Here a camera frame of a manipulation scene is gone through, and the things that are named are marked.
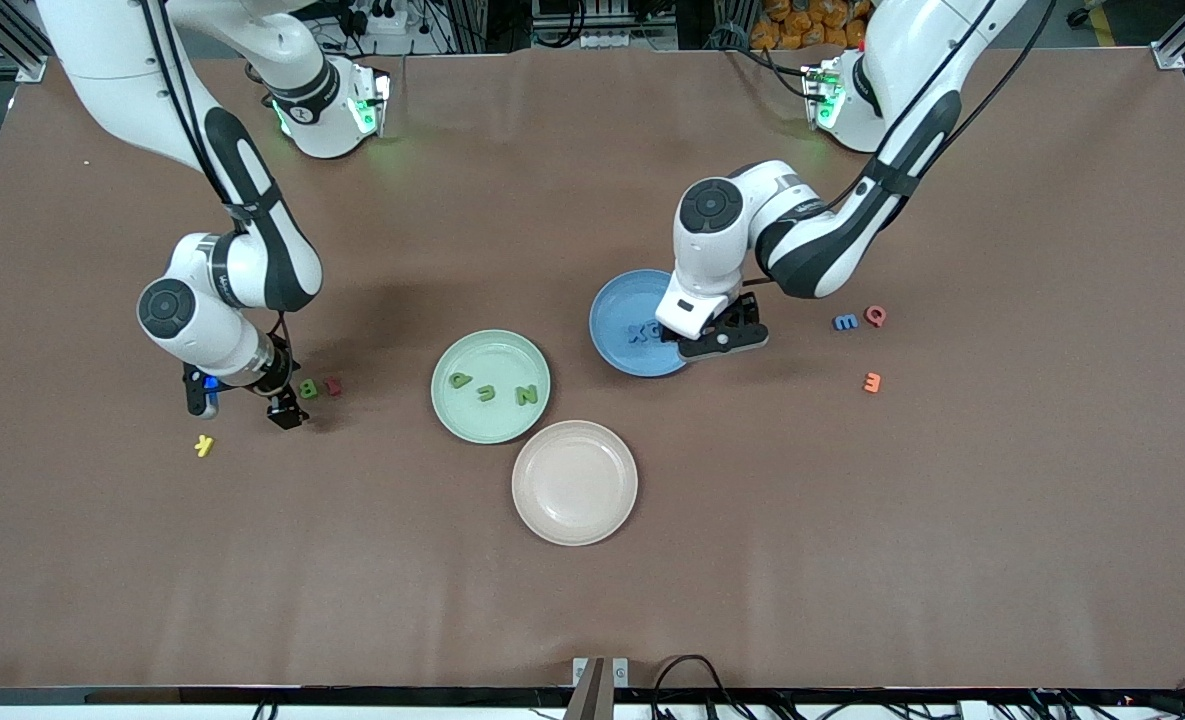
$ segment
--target table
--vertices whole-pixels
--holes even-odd
[[[1012,58],[980,60],[967,105]],[[20,88],[0,684],[545,684],[601,652],[706,652],[730,684],[1185,675],[1180,73],[1036,51],[847,287],[762,288],[763,351],[645,381],[596,355],[587,311],[615,274],[670,266],[685,187],[782,158],[831,197],[861,156],[723,54],[385,68],[390,137],[316,161],[239,63],[200,64],[326,266],[290,328],[303,377],[345,392],[289,433],[252,397],[191,419],[136,327],[173,242],[226,225],[203,179],[100,131],[57,68]],[[831,329],[870,304],[878,332]],[[491,327],[545,352],[542,425],[604,423],[636,455],[606,542],[533,536],[510,496],[523,442],[437,424],[433,365]]]

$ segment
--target plate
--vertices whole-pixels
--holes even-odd
[[[600,542],[638,502],[638,463],[609,427],[588,420],[547,425],[515,456],[513,502],[547,542]]]
[[[552,392],[547,360],[513,332],[474,332],[447,348],[433,369],[433,410],[468,442],[508,442],[538,422]]]
[[[675,343],[660,340],[662,326],[655,320],[670,278],[662,270],[630,270],[596,292],[588,313],[588,332],[596,352],[619,372],[659,378],[685,365]]]

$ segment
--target brown paper mat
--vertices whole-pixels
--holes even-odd
[[[1012,58],[986,54],[967,101]],[[225,217],[199,174],[100,131],[58,68],[21,86],[0,140],[0,684],[543,684],[595,652],[706,652],[730,684],[1185,675],[1185,85],[1146,50],[1033,53],[852,283],[764,288],[769,347],[664,381],[606,365],[587,311],[615,274],[670,266],[685,187],[782,158],[831,197],[861,167],[768,73],[412,59],[392,137],[333,161],[277,136],[239,63],[201,76],[321,250],[292,334],[345,396],[290,433],[244,396],[190,419],[135,300]],[[831,330],[875,302],[879,332]],[[488,327],[547,355],[542,425],[604,423],[636,455],[609,541],[532,536],[520,442],[433,416],[441,351]]]

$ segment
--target beige plate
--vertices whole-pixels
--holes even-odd
[[[520,519],[549,542],[600,542],[638,502],[638,464],[623,439],[602,425],[547,425],[515,457],[513,501]]]

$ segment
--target robotic arm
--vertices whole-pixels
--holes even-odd
[[[303,309],[321,290],[321,261],[245,127],[196,78],[162,0],[38,5],[68,78],[100,126],[204,173],[233,219],[230,232],[193,233],[177,243],[166,272],[139,300],[148,338],[184,364],[190,413],[211,418],[218,392],[244,387],[269,398],[268,418],[295,427],[307,414],[290,388],[296,368],[290,343],[257,332],[241,309]],[[193,5],[169,4],[185,13]],[[214,4],[233,13],[235,5]],[[282,28],[267,45],[292,45],[294,28]],[[282,68],[286,77],[292,64]],[[310,57],[300,64],[308,68],[303,73],[318,76],[331,68],[312,69]]]
[[[675,208],[675,270],[655,310],[687,360],[766,345],[756,298],[739,295],[756,256],[787,295],[825,297],[851,278],[872,238],[903,208],[961,115],[961,86],[1021,0],[885,0],[866,51],[807,76],[811,118],[871,150],[839,210],[780,160],[703,179]]]
[[[382,135],[391,78],[346,58],[327,58],[307,26],[286,14],[310,4],[169,0],[169,18],[244,56],[273,96],[281,131],[313,158],[337,158]]]

